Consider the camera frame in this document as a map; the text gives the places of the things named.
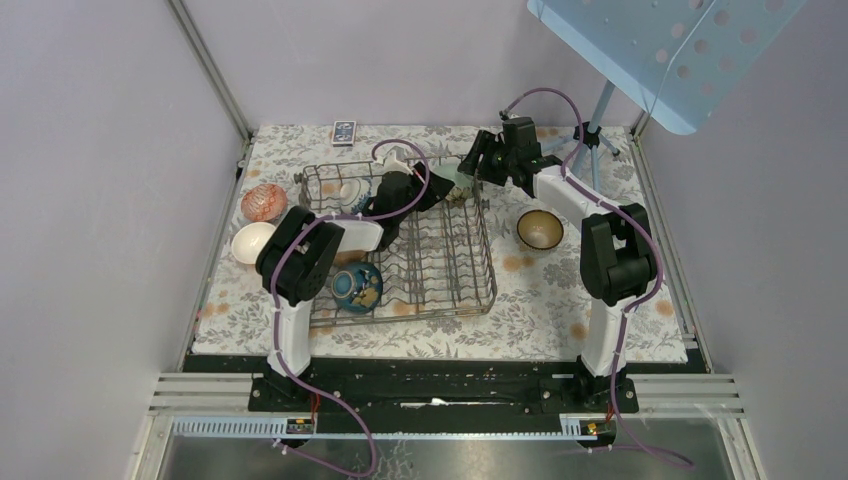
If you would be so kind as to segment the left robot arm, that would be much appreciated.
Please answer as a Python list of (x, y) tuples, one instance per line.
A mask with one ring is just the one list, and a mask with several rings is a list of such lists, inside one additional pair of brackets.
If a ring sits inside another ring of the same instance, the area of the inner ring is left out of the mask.
[(255, 262), (275, 305), (268, 363), (281, 374), (271, 395), (282, 408), (296, 411), (309, 401), (311, 387), (299, 376), (311, 361), (311, 309), (337, 254), (385, 248), (408, 215), (430, 209), (454, 186), (418, 162), (409, 170), (384, 173), (376, 186), (345, 182), (337, 212), (319, 216), (294, 206), (285, 214)]

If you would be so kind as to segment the black patterned bowl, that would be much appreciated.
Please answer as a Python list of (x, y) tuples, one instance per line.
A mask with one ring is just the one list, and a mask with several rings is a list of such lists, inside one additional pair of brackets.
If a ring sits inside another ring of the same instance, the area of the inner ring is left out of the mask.
[(523, 213), (517, 221), (516, 230), (524, 245), (539, 251), (556, 248), (565, 236), (565, 229), (559, 218), (551, 212), (539, 209)]

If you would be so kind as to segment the orange bowl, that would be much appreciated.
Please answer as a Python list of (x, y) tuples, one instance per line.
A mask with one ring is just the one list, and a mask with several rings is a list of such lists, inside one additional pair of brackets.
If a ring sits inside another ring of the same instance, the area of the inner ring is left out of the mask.
[(233, 237), (230, 249), (234, 259), (245, 265), (254, 265), (276, 227), (267, 222), (254, 222), (241, 228)]

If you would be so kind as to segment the blue white zigzag bowl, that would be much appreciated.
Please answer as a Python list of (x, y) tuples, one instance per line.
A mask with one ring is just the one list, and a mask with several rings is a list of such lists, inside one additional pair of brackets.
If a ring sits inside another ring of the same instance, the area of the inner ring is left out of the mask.
[(240, 210), (250, 222), (271, 222), (288, 206), (286, 191), (279, 185), (260, 184), (243, 196)]

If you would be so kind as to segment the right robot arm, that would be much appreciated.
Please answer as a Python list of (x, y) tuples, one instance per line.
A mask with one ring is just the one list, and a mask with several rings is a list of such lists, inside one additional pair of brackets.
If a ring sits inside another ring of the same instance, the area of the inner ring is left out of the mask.
[(512, 183), (580, 232), (579, 272), (592, 298), (589, 336), (580, 361), (590, 373), (573, 386), (575, 402), (597, 412), (613, 398), (606, 378), (625, 364), (628, 312), (654, 296), (662, 265), (640, 203), (617, 204), (570, 172), (563, 160), (546, 155), (529, 117), (503, 122), (500, 133), (481, 130), (459, 172), (504, 186)]

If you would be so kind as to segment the grey wire dish rack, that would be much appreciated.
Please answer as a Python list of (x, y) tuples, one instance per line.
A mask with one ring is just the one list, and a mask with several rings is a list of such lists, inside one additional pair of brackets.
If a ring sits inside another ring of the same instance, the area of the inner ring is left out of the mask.
[[(434, 169), (458, 163), (456, 155), (428, 160)], [(472, 197), (461, 204), (445, 200), (425, 212), (413, 212), (400, 224), (398, 237), (383, 250), (368, 252), (364, 262), (381, 272), (384, 291), (379, 306), (366, 314), (342, 310), (331, 289), (314, 300), (314, 328), (395, 323), (488, 312), (497, 294), (481, 197), (473, 180)]]

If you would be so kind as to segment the pale green bowl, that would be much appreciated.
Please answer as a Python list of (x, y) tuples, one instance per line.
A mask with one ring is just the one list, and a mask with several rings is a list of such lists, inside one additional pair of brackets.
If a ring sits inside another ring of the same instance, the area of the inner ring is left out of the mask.
[(434, 173), (440, 178), (448, 180), (453, 184), (444, 197), (445, 201), (453, 204), (464, 203), (472, 197), (473, 193), (472, 178), (469, 175), (461, 173), (458, 167), (458, 163), (443, 163), (434, 170)]

